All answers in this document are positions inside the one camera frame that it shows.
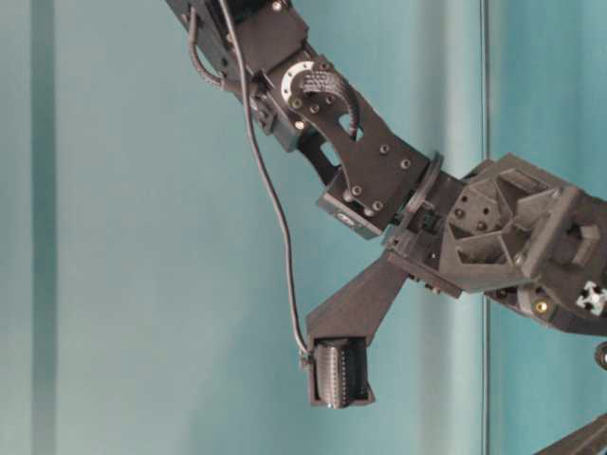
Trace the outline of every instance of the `screw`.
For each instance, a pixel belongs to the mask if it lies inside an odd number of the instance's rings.
[[[345,202],[352,202],[354,201],[354,196],[352,195],[352,193],[349,190],[346,190],[343,192],[343,200]]]
[[[517,253],[517,255],[514,256],[514,263],[516,265],[522,265],[524,263],[525,259],[526,259],[526,257],[524,256],[523,253]]]
[[[535,311],[543,315],[546,311],[548,311],[548,303],[545,300],[537,301],[535,304]]]

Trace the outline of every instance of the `teal wall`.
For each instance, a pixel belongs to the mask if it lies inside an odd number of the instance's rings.
[[[144,3],[0,14],[0,453],[480,453],[478,297],[408,285],[370,350],[377,403],[308,406],[241,107]],[[397,134],[457,175],[480,160],[478,2],[295,3]],[[300,156],[261,145],[305,314],[381,248],[315,207]]]
[[[489,0],[490,150],[607,198],[607,3]],[[491,308],[492,453],[531,453],[607,411],[598,337]]]

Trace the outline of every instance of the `black cable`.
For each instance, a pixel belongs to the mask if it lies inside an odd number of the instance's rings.
[[[247,121],[247,134],[248,140],[250,142],[251,148],[253,150],[253,155],[255,157],[255,161],[257,163],[257,167],[259,169],[259,173],[262,176],[264,181],[264,185],[266,186],[267,193],[272,201],[272,205],[274,206],[274,211],[276,212],[276,216],[278,217],[278,221],[281,227],[281,231],[283,232],[283,238],[285,241],[285,268],[286,268],[286,281],[288,287],[288,299],[290,303],[291,309],[291,322],[293,325],[293,336],[295,337],[295,341],[297,342],[300,351],[302,354],[309,354],[309,351],[305,345],[304,337],[302,336],[302,331],[300,329],[299,316],[297,312],[297,301],[295,299],[295,281],[293,278],[293,248],[291,245],[291,234],[289,232],[288,223],[286,222],[285,212],[283,211],[283,206],[281,205],[280,199],[278,198],[278,194],[274,189],[274,185],[267,173],[266,164],[259,150],[259,144],[257,143],[257,137],[255,136],[255,130],[253,128],[253,120],[252,114],[250,110],[250,102],[248,99],[248,81],[247,81],[247,66],[245,62],[245,57],[243,55],[242,48],[240,47],[240,42],[238,40],[238,36],[236,35],[236,27],[234,25],[234,19],[230,12],[230,7],[228,6],[227,0],[219,0],[219,4],[221,5],[221,9],[223,10],[226,24],[228,26],[228,30],[231,35],[232,44],[234,46],[234,51],[236,52],[236,59],[238,60],[238,69],[240,73],[240,83],[241,83],[241,93],[242,93],[242,102],[245,107],[245,119]]]
[[[305,75],[302,90],[305,93],[328,93],[341,99],[350,116],[348,133],[352,139],[357,140],[360,122],[359,101],[356,92],[344,77],[328,71],[310,71]]]
[[[196,8],[190,7],[190,26],[188,27],[188,50],[190,51],[190,58],[192,59],[193,67],[200,77],[205,81],[214,85],[215,87],[222,88],[223,78],[215,76],[209,71],[205,65],[200,62],[198,58],[198,51],[196,50],[196,41],[198,39],[198,14]]]

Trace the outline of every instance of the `robotic arm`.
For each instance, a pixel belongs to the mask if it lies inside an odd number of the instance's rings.
[[[430,159],[397,137],[312,48],[287,0],[167,3],[188,30],[203,79],[247,101],[267,135],[310,162],[323,185],[318,206],[362,238],[384,235],[381,256],[306,318],[313,405],[374,401],[366,348],[407,279],[454,298],[485,293],[564,332],[607,335],[604,201],[514,155],[461,179],[445,173],[440,155]]]

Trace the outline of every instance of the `black wire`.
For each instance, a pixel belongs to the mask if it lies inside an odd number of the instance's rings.
[[[310,71],[305,76],[302,90],[305,93],[328,93],[341,99],[345,103],[350,116],[348,133],[352,139],[357,140],[360,122],[359,101],[356,92],[346,79],[336,73]]]
[[[269,197],[272,201],[272,205],[274,206],[274,211],[276,212],[276,216],[278,217],[281,231],[283,232],[283,238],[285,241],[286,281],[288,287],[288,299],[291,309],[293,336],[295,337],[295,341],[297,342],[302,354],[308,354],[309,350],[305,345],[304,337],[302,336],[302,331],[300,329],[299,315],[297,312],[297,301],[295,299],[295,281],[293,278],[293,248],[291,245],[291,234],[289,232],[288,223],[286,222],[285,211],[283,210],[283,206],[281,205],[280,199],[278,198],[278,194],[274,189],[274,185],[272,184],[269,174],[267,173],[266,164],[259,150],[257,137],[255,136],[252,114],[250,110],[250,102],[248,99],[249,94],[246,70],[247,66],[245,62],[245,56],[243,55],[242,48],[240,47],[238,36],[236,36],[236,27],[234,25],[234,19],[231,15],[230,7],[228,6],[227,0],[219,0],[219,3],[221,5],[221,9],[223,10],[226,19],[226,24],[231,35],[232,44],[236,52],[236,59],[238,60],[238,69],[240,73],[240,83],[242,90],[242,102],[245,107],[245,119],[247,121],[248,140],[253,150],[253,155],[255,157],[255,162],[257,163],[259,173],[262,176],[267,193],[269,194]]]
[[[194,6],[190,7],[190,23],[188,26],[188,50],[190,51],[190,58],[192,59],[193,67],[200,77],[205,81],[214,85],[215,87],[222,88],[223,78],[215,76],[211,73],[205,65],[200,62],[198,58],[198,51],[196,50],[196,41],[198,38],[198,15]]]

